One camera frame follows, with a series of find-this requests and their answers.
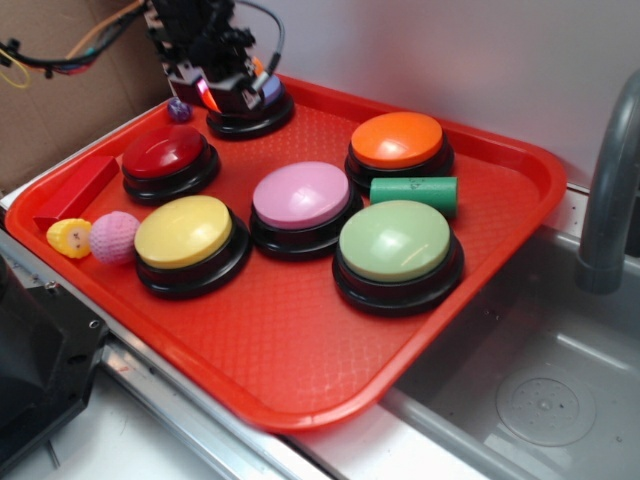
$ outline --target red block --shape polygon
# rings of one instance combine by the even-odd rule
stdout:
[[[119,171],[115,157],[109,155],[96,155],[84,160],[33,216],[38,228],[46,232],[60,220],[80,217]]]

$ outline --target white wall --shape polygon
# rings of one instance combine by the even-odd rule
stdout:
[[[283,19],[280,72],[539,145],[588,186],[640,68],[638,0],[257,0]],[[275,25],[236,21],[267,60]]]

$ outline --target sink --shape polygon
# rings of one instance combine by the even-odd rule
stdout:
[[[541,228],[383,405],[490,478],[640,478],[640,263],[584,293],[577,247]]]

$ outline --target wire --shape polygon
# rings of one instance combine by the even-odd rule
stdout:
[[[67,56],[65,57],[65,59],[68,60],[68,59],[72,58],[97,33],[99,33],[101,30],[104,30],[107,27],[111,26],[111,24],[114,23],[115,21],[119,20],[120,17],[126,15],[127,13],[129,13],[129,12],[131,12],[133,10],[135,10],[138,6],[143,5],[143,4],[144,4],[144,0],[135,0],[135,1],[131,2],[129,5],[127,5],[126,7],[120,9],[119,11],[117,11],[116,13],[111,15],[110,17],[107,17],[104,20],[102,20],[99,24],[97,24],[95,27],[93,27],[91,30],[89,30],[84,37],[82,37],[82,39],[69,51],[69,53],[67,53]]]
[[[55,60],[43,60],[32,57],[27,57],[26,55],[21,55],[17,52],[9,53],[9,48],[0,42],[0,52],[2,52],[5,56],[8,56],[14,62],[20,62],[27,67],[31,68],[39,68],[45,71],[45,76],[50,77],[53,72],[71,75],[73,73],[79,73],[81,70],[84,70],[86,67],[89,67],[93,64],[93,62],[107,49],[109,48],[125,31],[129,26],[133,23],[133,21],[141,15],[146,10],[146,5],[144,3],[140,4],[137,8],[127,12],[124,15],[121,15],[116,21],[111,22],[106,28],[109,28],[113,25],[117,25],[117,29],[107,38],[102,41],[102,44],[97,46],[96,48],[89,49],[89,53],[84,55],[73,57],[73,58],[64,58],[64,59],[55,59]]]
[[[29,70],[27,70],[27,68],[22,63],[18,62],[15,58],[13,58],[11,55],[9,55],[4,50],[0,50],[0,55],[2,55],[3,57],[8,58],[11,62],[15,63],[18,66],[18,68],[24,74],[25,80],[22,83],[16,83],[13,80],[11,80],[9,77],[7,77],[2,72],[0,72],[0,77],[2,77],[2,79],[5,82],[7,82],[9,85],[11,85],[12,87],[20,88],[20,89],[23,89],[23,90],[26,89],[26,88],[29,88],[29,86],[31,85],[31,75],[29,75]]]
[[[284,23],[282,23],[282,20],[280,20],[280,17],[278,17],[272,10],[269,10],[267,7],[263,7],[262,5],[258,5],[257,3],[253,3],[248,0],[236,0],[236,3],[247,5],[248,7],[252,7],[252,8],[255,8],[256,10],[260,10],[261,12],[266,13],[271,18],[273,18],[275,22],[278,24],[278,31],[279,31],[278,45],[276,47],[276,50],[273,52],[273,55],[271,56],[271,61],[269,62],[269,66],[266,68],[267,74],[272,75],[273,72],[276,70],[276,67],[278,66],[278,62],[280,62],[280,57],[282,57],[282,49],[284,48]]]

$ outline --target pink ball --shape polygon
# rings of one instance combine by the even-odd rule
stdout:
[[[111,212],[93,223],[89,233],[91,253],[102,263],[122,265],[135,258],[133,240],[140,222],[125,212]]]

